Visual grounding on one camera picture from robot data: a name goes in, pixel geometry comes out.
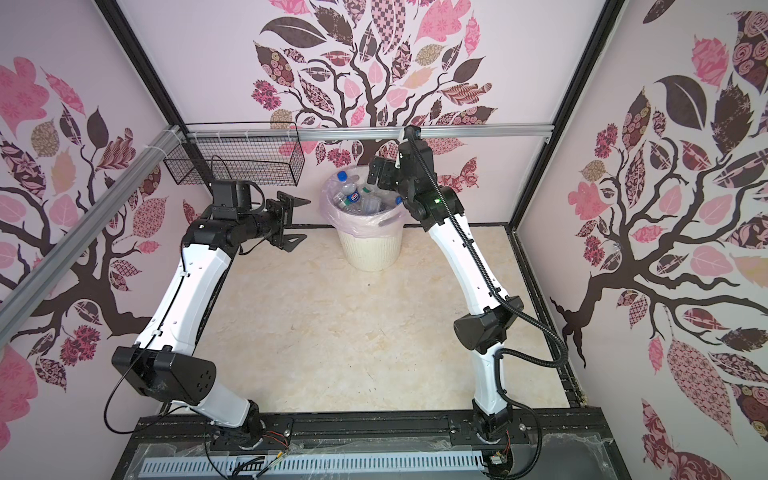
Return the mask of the green label clear bottle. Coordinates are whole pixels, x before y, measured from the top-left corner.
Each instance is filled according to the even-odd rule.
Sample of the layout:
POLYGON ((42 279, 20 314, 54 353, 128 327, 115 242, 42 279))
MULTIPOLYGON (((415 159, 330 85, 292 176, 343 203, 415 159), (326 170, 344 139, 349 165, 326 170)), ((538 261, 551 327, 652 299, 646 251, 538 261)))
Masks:
POLYGON ((374 215, 382 209, 382 198, 368 188, 364 188, 361 193, 360 208, 361 212, 368 216, 374 215))

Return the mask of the blue label blue cap bottle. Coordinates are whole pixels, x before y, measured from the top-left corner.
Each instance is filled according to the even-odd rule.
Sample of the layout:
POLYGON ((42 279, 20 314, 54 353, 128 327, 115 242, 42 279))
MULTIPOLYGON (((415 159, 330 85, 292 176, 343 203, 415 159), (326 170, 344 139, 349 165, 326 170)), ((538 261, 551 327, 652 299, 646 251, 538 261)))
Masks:
POLYGON ((336 175, 339 185, 336 187, 333 201, 340 209, 345 209, 360 200, 357 186, 357 175, 350 176, 346 171, 340 171, 336 175))

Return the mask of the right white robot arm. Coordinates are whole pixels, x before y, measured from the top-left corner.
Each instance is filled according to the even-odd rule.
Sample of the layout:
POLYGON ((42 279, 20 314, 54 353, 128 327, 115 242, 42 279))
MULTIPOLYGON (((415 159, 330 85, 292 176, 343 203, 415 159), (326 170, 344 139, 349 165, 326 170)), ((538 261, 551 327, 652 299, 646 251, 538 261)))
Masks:
POLYGON ((440 248, 459 282, 468 313, 455 320, 453 328, 461 345, 471 352, 473 429, 483 440, 493 442, 513 419, 513 407, 499 393, 504 386, 499 351, 516 319, 504 303, 521 309, 523 302, 509 296, 493 276, 457 194, 450 187, 433 185, 433 179, 413 158, 397 165, 394 160, 377 157, 369 165, 366 182, 397 193, 413 219, 440 248))

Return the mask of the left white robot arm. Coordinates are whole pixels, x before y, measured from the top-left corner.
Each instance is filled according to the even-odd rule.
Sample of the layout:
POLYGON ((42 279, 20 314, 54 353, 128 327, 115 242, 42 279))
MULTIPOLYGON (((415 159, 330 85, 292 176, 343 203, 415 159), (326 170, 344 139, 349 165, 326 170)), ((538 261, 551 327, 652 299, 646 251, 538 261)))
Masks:
POLYGON ((211 205, 182 237, 177 270, 156 312, 134 344, 117 348, 111 359, 138 394, 207 418, 241 449, 262 441, 259 407, 224 386, 215 364, 194 352, 243 244, 260 239, 293 251, 305 237, 285 229, 294 209, 308 203, 284 192, 253 202, 256 188, 252 182, 214 184, 211 205))

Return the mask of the white ribbed trash bin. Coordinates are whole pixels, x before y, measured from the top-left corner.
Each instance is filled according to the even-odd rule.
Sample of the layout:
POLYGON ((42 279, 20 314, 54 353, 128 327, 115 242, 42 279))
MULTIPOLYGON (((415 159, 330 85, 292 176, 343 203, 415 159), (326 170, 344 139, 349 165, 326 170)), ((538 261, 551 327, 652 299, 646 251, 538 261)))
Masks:
POLYGON ((364 272, 379 272, 392 266, 400 256, 403 228, 383 236, 359 238, 336 231, 345 259, 364 272))

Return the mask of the back aluminium frame rail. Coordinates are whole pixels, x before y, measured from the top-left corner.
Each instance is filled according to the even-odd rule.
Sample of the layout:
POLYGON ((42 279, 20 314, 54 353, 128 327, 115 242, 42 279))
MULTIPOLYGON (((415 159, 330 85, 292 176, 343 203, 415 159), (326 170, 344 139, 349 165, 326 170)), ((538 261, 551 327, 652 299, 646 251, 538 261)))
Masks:
MULTIPOLYGON (((255 140, 276 138, 278 140, 297 141, 336 141, 336 140, 379 140, 400 139, 404 136, 404 127, 350 127, 350 128, 286 128, 272 129, 269 125, 263 129, 224 129, 193 130, 189 128, 186 137, 190 141, 213 139, 223 141, 228 138, 255 140)), ((436 125, 421 128, 422 138, 487 138, 487 137, 544 137, 549 138, 554 126, 545 123, 529 124, 479 124, 479 125, 436 125)))

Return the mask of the aluminium frame rail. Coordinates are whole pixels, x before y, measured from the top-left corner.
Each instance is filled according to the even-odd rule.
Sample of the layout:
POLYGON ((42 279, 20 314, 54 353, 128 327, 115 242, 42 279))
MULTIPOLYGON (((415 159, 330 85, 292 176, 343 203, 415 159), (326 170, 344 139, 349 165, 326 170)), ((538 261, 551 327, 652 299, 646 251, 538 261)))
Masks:
POLYGON ((131 193, 149 176, 167 154, 180 146, 185 135, 177 125, 168 125, 145 146, 138 158, 115 184, 88 209, 78 223, 31 270, 1 305, 1 344, 30 318, 37 306, 70 270, 79 256, 127 202, 131 193))
MULTIPOLYGON (((297 141, 336 141, 336 140, 379 140, 400 139, 404 136, 404 127, 350 127, 350 128, 286 128, 272 129, 269 125, 263 129, 224 129, 193 130, 189 128, 186 137, 190 141, 213 139, 223 141, 228 138, 255 140, 276 138, 278 140, 297 141)), ((549 138, 554 126, 545 123, 529 124, 479 124, 479 125, 436 125, 421 128, 422 138, 487 138, 487 137, 544 137, 549 138)))

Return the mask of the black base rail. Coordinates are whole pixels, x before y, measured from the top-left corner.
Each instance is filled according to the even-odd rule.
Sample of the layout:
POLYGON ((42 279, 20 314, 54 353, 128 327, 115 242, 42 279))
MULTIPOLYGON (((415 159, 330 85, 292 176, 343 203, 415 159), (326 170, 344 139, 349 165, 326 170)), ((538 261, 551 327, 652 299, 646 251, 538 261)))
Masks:
POLYGON ((490 449, 534 445, 540 435, 592 434, 603 438, 610 429, 598 408, 540 408, 533 413, 514 410, 499 420, 483 420, 472 410, 255 413, 241 427, 215 426, 197 414, 144 417, 131 436, 134 441, 193 441, 210 439, 218 451, 249 447, 315 446, 322 441, 377 439, 446 440, 452 446, 490 449))

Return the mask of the left aluminium frame rail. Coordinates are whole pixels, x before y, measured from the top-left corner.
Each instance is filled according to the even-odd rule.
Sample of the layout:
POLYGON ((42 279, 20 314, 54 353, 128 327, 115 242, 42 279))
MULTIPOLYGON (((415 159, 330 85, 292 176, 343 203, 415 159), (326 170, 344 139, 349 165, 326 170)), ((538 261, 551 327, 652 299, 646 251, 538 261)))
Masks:
POLYGON ((168 125, 145 146, 138 158, 115 184, 88 209, 78 223, 31 270, 1 305, 1 344, 30 318, 37 306, 70 270, 79 256, 127 202, 131 193, 149 176, 167 154, 180 146, 185 135, 177 125, 168 125))

